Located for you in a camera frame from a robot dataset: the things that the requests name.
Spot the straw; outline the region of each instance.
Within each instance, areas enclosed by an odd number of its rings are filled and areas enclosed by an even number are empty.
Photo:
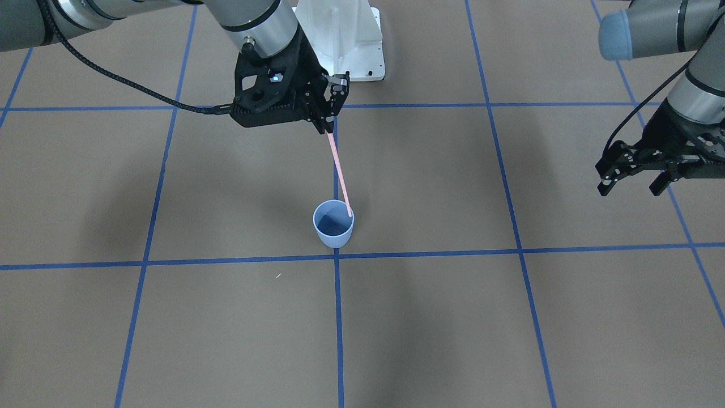
[[[340,167],[340,157],[337,155],[337,147],[335,147],[335,139],[332,134],[325,131],[327,139],[330,141],[330,150],[332,150],[332,158],[335,160],[335,168],[337,168],[337,176],[340,178],[340,185],[342,186],[342,197],[345,198],[345,205],[347,205],[347,216],[352,217],[352,208],[350,208],[350,200],[347,198],[347,188],[345,188],[345,178],[342,176],[342,167]]]

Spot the black cable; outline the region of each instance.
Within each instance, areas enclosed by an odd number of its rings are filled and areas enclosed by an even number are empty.
[[[65,48],[73,54],[74,57],[78,58],[82,63],[86,64],[87,66],[91,67],[93,70],[95,70],[98,73],[101,73],[108,78],[111,78],[113,80],[116,80],[120,83],[123,83],[124,85],[128,85],[131,88],[138,89],[139,91],[154,97],[164,103],[168,103],[169,105],[176,106],[179,109],[188,110],[194,113],[201,113],[204,115],[226,115],[229,114],[231,111],[230,105],[217,105],[214,107],[198,107],[198,106],[191,106],[187,104],[183,104],[177,100],[171,99],[169,97],[165,97],[158,92],[152,91],[151,89],[146,88],[145,86],[142,86],[136,82],[131,81],[130,79],[123,78],[122,76],[119,76],[117,74],[112,73],[111,71],[105,70],[104,68],[99,67],[98,65],[94,64],[92,61],[90,61],[88,58],[86,58],[83,54],[81,54],[75,47],[70,45],[68,40],[65,38],[63,33],[60,32],[60,28],[58,28],[58,24],[55,23],[55,19],[53,18],[53,14],[50,11],[50,6],[48,5],[47,0],[36,0],[38,3],[38,7],[41,10],[41,15],[43,16],[43,21],[53,30],[53,33],[58,38],[58,40],[65,46]]]
[[[602,156],[604,156],[604,155],[607,154],[607,150],[609,150],[609,146],[612,145],[612,141],[617,136],[617,133],[619,133],[619,131],[622,130],[622,128],[627,124],[627,122],[629,122],[629,120],[632,119],[637,114],[637,112],[639,112],[640,109],[642,109],[647,103],[649,103],[649,101],[652,100],[652,98],[655,97],[655,95],[659,94],[660,91],[662,91],[663,89],[665,89],[665,86],[667,86],[670,82],[672,82],[672,80],[674,80],[675,78],[677,78],[677,76],[679,74],[681,74],[682,71],[686,70],[687,69],[687,66],[691,63],[691,61],[694,58],[695,58],[695,56],[693,55],[692,58],[690,58],[689,60],[687,60],[687,62],[684,63],[684,65],[682,65],[674,74],[672,74],[672,76],[670,76],[669,78],[667,78],[662,83],[662,85],[658,86],[657,89],[655,89],[655,91],[653,93],[651,93],[648,97],[646,97],[645,100],[643,100],[639,105],[637,105],[637,107],[634,108],[629,113],[629,115],[627,115],[626,118],[624,118],[624,120],[622,121],[622,123],[620,123],[619,126],[617,126],[617,128],[614,129],[614,132],[612,132],[612,135],[609,136],[609,140],[607,140],[607,144],[604,146],[604,151],[602,151]]]

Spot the blue joint cap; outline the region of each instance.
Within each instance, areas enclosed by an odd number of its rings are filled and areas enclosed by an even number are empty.
[[[626,9],[602,18],[599,25],[599,52],[607,61],[632,59],[632,37]]]

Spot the plastic cup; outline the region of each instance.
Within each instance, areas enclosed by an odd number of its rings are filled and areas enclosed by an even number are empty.
[[[352,217],[347,215],[347,205],[340,200],[327,200],[318,205],[312,215],[312,225],[315,226],[320,240],[330,248],[342,248],[352,235],[352,226],[355,224],[355,212]]]

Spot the grid line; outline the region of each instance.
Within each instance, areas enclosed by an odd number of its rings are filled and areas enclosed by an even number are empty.
[[[511,226],[513,228],[513,235],[516,241],[516,250],[518,253],[518,260],[521,264],[521,273],[523,275],[523,283],[526,286],[526,297],[529,300],[529,309],[531,310],[531,320],[534,324],[534,332],[536,334],[536,343],[539,347],[539,356],[542,361],[542,369],[544,370],[544,379],[546,380],[547,391],[549,393],[549,400],[552,408],[556,408],[556,395],[554,393],[554,385],[552,384],[551,374],[549,371],[549,362],[546,357],[546,348],[544,347],[544,339],[542,338],[541,327],[539,326],[539,316],[537,314],[536,303],[534,302],[534,293],[531,289],[531,282],[529,281],[529,271],[526,267],[526,257],[523,253],[523,247],[521,244],[521,236],[518,231],[518,223],[516,222],[516,214],[513,208],[513,201],[511,199],[511,191],[508,186],[508,179],[506,177],[506,168],[504,166],[503,156],[501,154],[501,146],[498,139],[498,133],[496,130],[496,122],[494,120],[493,108],[491,106],[491,99],[489,96],[488,86],[486,85],[486,73],[484,72],[484,65],[481,61],[481,51],[479,49],[479,42],[476,38],[476,29],[473,24],[473,16],[471,15],[471,4],[469,0],[465,0],[465,10],[468,15],[468,26],[471,29],[471,40],[473,42],[473,50],[476,53],[476,61],[478,63],[478,73],[481,76],[481,86],[484,90],[484,99],[486,100],[486,110],[489,115],[489,122],[491,126],[491,133],[494,140],[494,146],[496,147],[496,156],[499,162],[499,168],[501,172],[501,180],[503,182],[504,193],[506,194],[506,203],[508,204],[508,210],[511,218]]]
[[[601,23],[602,16],[599,13],[597,4],[595,3],[594,0],[589,0],[589,3],[592,5],[592,8],[594,9],[594,13],[597,15],[597,20],[599,20],[599,22]],[[619,69],[619,73],[621,74],[621,77],[622,77],[622,81],[624,82],[624,86],[627,89],[627,93],[629,94],[629,98],[631,99],[632,103],[635,103],[636,99],[634,98],[634,94],[632,93],[631,87],[629,86],[629,81],[627,81],[627,76],[624,73],[624,69],[622,68],[622,65],[620,64],[619,61],[616,61],[616,62],[617,62],[617,68]],[[645,120],[642,118],[642,114],[640,112],[637,112],[637,117],[639,119],[639,124],[642,125],[642,128],[644,128]],[[723,328],[725,328],[725,315],[723,315],[723,311],[722,311],[722,308],[720,307],[720,302],[718,300],[718,297],[712,288],[712,284],[710,283],[710,278],[708,277],[708,273],[705,270],[705,267],[703,266],[702,260],[700,259],[700,254],[697,252],[697,247],[695,246],[695,243],[692,240],[692,235],[689,233],[689,228],[687,227],[687,223],[685,222],[682,210],[680,209],[680,206],[677,203],[677,198],[675,197],[675,193],[672,190],[672,186],[667,186],[667,193],[669,194],[670,201],[672,202],[672,205],[675,209],[675,213],[677,214],[677,218],[680,222],[680,225],[682,226],[682,231],[683,231],[685,237],[687,238],[688,247],[692,251],[692,256],[695,258],[695,263],[697,264],[697,267],[700,270],[700,274],[703,277],[705,287],[708,289],[710,299],[713,302],[713,306],[715,307],[715,311],[720,319],[720,323],[722,324]]]
[[[10,95],[7,97],[7,102],[5,103],[5,108],[2,111],[2,115],[0,115],[0,128],[2,127],[2,124],[5,123],[5,118],[7,117],[7,113],[10,111],[10,106],[12,106],[12,100],[15,98],[15,92],[17,92],[17,87],[20,86],[22,75],[23,73],[25,73],[25,68],[28,66],[28,61],[30,60],[31,55],[33,55],[33,49],[29,48],[28,52],[25,53],[25,59],[22,61],[20,71],[18,71],[17,73],[15,83],[12,84],[12,89],[10,90]]]
[[[659,106],[662,102],[648,102],[647,106]],[[345,104],[343,109],[384,109],[405,107],[532,107],[532,106],[637,106],[634,102],[490,102],[490,103],[381,103]],[[77,112],[97,110],[173,110],[171,105],[119,105],[119,106],[30,106],[4,107],[4,112]]]
[[[589,247],[552,247],[552,248],[522,248],[523,253],[580,253],[580,252],[621,252],[631,250],[667,250],[695,248],[725,248],[725,242],[695,242],[651,244],[651,245],[604,245]],[[426,257],[454,257],[454,256],[495,256],[515,255],[519,249],[489,249],[489,250],[441,250],[418,252],[378,252],[378,253],[340,253],[339,259],[377,259],[377,258],[426,258]],[[23,271],[37,269],[87,269],[87,268],[117,268],[123,266],[179,266],[179,265],[208,265],[208,264],[258,264],[265,262],[305,262],[305,261],[332,261],[334,254],[318,255],[291,255],[291,256],[249,256],[235,258],[188,258],[188,259],[156,259],[143,261],[110,261],[110,262],[68,262],[56,264],[7,264],[0,265],[0,271]]]
[[[186,72],[186,63],[189,60],[189,51],[191,49],[191,40],[194,37],[194,23],[196,22],[196,11],[197,6],[191,11],[191,21],[188,27],[188,35],[186,38],[186,47],[184,49],[183,59],[181,61],[181,71],[179,73],[178,84],[176,87],[176,99],[181,97],[181,89],[183,86],[184,73]],[[146,247],[144,248],[144,259],[141,265],[141,271],[138,274],[138,285],[136,287],[136,297],[133,302],[133,311],[131,312],[131,320],[128,328],[128,337],[126,338],[126,346],[123,354],[123,363],[121,364],[121,373],[118,379],[118,388],[116,390],[116,399],[114,408],[120,408],[121,399],[123,397],[123,389],[125,385],[126,374],[128,372],[128,363],[131,358],[131,347],[133,345],[133,336],[136,332],[136,322],[138,320],[138,310],[141,307],[141,295],[144,291],[144,281],[146,279],[146,269],[149,265],[149,255],[151,253],[151,244],[154,239],[154,228],[156,226],[156,216],[159,209],[159,202],[161,200],[161,191],[164,187],[164,177],[166,173],[166,161],[169,158],[169,149],[171,146],[171,139],[174,133],[174,127],[176,124],[176,116],[178,108],[174,107],[171,113],[171,119],[169,122],[169,130],[166,136],[166,144],[164,146],[164,155],[161,161],[161,170],[159,172],[159,181],[156,188],[156,195],[154,197],[154,207],[151,212],[151,219],[149,221],[149,232],[146,236]]]
[[[335,148],[340,150],[338,143],[339,121],[337,116],[333,118],[332,137],[335,141]],[[339,177],[337,176],[337,165],[335,160],[332,161],[332,198],[339,200]],[[335,276],[335,328],[337,336],[337,407],[345,406],[345,381],[344,381],[344,360],[343,360],[343,340],[342,340],[342,293],[340,284],[340,250],[335,248],[332,255]]]

